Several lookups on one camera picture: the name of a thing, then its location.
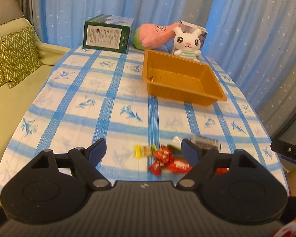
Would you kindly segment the clear packet dark snack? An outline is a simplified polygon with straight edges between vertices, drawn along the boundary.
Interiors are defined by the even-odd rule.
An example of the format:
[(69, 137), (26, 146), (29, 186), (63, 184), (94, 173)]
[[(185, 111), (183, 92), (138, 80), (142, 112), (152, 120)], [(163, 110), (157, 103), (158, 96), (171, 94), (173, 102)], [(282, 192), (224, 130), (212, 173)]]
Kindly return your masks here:
[(191, 142), (197, 145), (199, 148), (211, 147), (218, 150), (219, 152), (221, 151), (221, 143), (216, 139), (193, 134), (191, 136)]

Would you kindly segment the large red snack packet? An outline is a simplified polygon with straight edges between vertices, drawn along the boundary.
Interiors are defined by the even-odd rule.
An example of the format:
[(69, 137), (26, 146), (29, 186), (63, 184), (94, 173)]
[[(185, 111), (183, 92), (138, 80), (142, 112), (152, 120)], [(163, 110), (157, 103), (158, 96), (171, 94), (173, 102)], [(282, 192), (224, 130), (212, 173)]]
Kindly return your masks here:
[(169, 162), (166, 168), (170, 172), (176, 174), (186, 174), (192, 169), (191, 165), (187, 161), (180, 159), (174, 159), (173, 161)]

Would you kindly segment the red candy packet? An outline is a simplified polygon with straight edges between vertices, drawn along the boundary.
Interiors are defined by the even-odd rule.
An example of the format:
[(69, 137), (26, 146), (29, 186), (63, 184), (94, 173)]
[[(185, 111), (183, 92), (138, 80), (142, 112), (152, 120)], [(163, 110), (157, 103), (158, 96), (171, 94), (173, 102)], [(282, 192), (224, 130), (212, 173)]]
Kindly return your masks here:
[(173, 161), (173, 152), (167, 146), (161, 146), (158, 150), (153, 152), (153, 156), (165, 165)]

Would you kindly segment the small red candy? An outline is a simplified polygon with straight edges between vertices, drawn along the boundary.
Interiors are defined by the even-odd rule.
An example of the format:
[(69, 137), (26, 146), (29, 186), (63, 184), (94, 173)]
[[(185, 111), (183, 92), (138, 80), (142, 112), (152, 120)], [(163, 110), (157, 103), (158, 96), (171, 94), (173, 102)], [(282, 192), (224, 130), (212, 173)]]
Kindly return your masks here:
[(150, 167), (149, 171), (154, 175), (159, 177), (161, 174), (161, 170), (165, 167), (166, 165), (162, 161), (155, 161)]

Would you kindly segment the yellow green candy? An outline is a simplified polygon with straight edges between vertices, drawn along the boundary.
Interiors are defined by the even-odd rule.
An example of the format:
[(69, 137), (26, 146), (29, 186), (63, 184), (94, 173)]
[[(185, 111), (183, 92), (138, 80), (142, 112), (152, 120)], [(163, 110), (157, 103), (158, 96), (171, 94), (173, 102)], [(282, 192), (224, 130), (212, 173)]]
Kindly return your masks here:
[(150, 146), (141, 146), (139, 144), (135, 145), (134, 152), (135, 158), (139, 159), (141, 157), (151, 157), (153, 153), (156, 151), (156, 144), (153, 143)]

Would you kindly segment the white green snack wrapper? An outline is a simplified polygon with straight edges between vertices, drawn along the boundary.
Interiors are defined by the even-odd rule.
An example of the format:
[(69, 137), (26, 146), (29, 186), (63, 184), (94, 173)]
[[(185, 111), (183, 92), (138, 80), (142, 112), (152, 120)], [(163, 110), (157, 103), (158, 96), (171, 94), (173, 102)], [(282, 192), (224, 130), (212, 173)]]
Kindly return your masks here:
[(180, 139), (178, 136), (175, 136), (170, 144), (167, 144), (167, 148), (170, 149), (172, 152), (181, 152), (181, 142), (182, 139)]

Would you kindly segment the blue checked tablecloth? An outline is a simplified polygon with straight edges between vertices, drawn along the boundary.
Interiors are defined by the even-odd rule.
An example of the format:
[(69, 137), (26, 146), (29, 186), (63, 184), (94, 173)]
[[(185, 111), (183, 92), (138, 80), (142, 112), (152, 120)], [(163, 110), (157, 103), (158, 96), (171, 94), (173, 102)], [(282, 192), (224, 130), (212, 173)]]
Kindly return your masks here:
[(3, 186), (43, 149), (66, 153), (103, 138), (107, 151), (97, 169), (110, 181), (156, 181), (153, 158), (135, 157), (136, 145), (169, 144), (193, 134), (216, 139), (224, 153), (244, 149), (283, 185), (285, 174), (258, 116), (230, 76), (202, 57), (227, 99), (202, 107), (154, 97), (141, 79), (142, 52), (76, 48), (56, 64), (40, 93), (17, 120), (0, 163)]

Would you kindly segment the orange plastic tray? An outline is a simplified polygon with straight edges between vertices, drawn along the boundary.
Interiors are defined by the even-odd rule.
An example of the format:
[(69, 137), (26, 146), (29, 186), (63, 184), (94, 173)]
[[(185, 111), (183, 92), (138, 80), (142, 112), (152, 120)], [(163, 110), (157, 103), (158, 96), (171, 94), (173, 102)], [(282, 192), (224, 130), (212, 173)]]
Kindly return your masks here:
[(145, 50), (142, 80), (149, 95), (209, 106), (227, 98), (211, 67), (155, 50)]

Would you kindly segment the white bunny plush toy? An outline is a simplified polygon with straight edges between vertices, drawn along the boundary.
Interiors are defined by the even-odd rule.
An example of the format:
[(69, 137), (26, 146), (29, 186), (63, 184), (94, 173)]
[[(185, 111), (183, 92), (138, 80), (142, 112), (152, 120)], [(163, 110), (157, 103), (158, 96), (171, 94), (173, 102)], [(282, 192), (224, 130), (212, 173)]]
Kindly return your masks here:
[(201, 55), (199, 36), (201, 29), (196, 28), (192, 33), (183, 32), (180, 27), (174, 28), (174, 52), (173, 55), (199, 62), (198, 57)]

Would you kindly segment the green zigzag cushion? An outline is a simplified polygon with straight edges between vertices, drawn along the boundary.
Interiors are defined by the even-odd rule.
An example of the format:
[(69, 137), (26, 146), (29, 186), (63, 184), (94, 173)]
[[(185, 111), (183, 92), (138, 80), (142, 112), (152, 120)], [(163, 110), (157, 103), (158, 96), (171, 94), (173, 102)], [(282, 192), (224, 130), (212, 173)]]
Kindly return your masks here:
[(12, 89), (39, 67), (33, 27), (0, 36), (0, 87)]

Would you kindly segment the blue star curtain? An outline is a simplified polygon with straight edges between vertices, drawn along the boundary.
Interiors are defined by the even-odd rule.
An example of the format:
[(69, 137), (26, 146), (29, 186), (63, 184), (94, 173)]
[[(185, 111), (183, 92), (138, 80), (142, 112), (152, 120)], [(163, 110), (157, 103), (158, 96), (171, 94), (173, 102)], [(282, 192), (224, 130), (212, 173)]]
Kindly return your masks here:
[(271, 137), (296, 125), (296, 0), (20, 0), (48, 43), (73, 47), (100, 14), (206, 28), (202, 53), (213, 58), (253, 106)]

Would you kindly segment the green printed carton box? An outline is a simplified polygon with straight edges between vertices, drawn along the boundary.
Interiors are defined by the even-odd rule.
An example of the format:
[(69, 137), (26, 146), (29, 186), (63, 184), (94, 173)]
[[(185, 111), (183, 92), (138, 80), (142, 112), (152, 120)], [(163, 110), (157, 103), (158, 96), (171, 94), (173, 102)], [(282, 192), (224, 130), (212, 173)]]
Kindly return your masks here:
[(84, 23), (83, 47), (125, 54), (134, 18), (100, 14)]

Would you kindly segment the grey patterned box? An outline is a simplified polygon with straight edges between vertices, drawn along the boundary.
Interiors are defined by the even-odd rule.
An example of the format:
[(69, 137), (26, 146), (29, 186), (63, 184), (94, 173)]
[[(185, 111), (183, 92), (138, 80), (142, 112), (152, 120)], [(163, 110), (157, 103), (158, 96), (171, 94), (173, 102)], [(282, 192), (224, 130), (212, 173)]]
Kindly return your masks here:
[(172, 54), (175, 56), (199, 57), (204, 45), (207, 30), (192, 23), (180, 21), (180, 25), (173, 29), (175, 36), (173, 39)]

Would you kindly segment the pink plush toy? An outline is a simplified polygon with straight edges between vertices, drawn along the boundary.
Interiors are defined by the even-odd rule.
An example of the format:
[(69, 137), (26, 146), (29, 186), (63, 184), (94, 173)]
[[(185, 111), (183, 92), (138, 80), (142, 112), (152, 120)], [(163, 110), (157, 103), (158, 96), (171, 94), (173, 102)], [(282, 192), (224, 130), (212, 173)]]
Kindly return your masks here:
[(180, 23), (176, 22), (168, 26), (142, 24), (136, 29), (132, 44), (139, 50), (161, 47), (174, 38), (175, 27), (180, 27)]

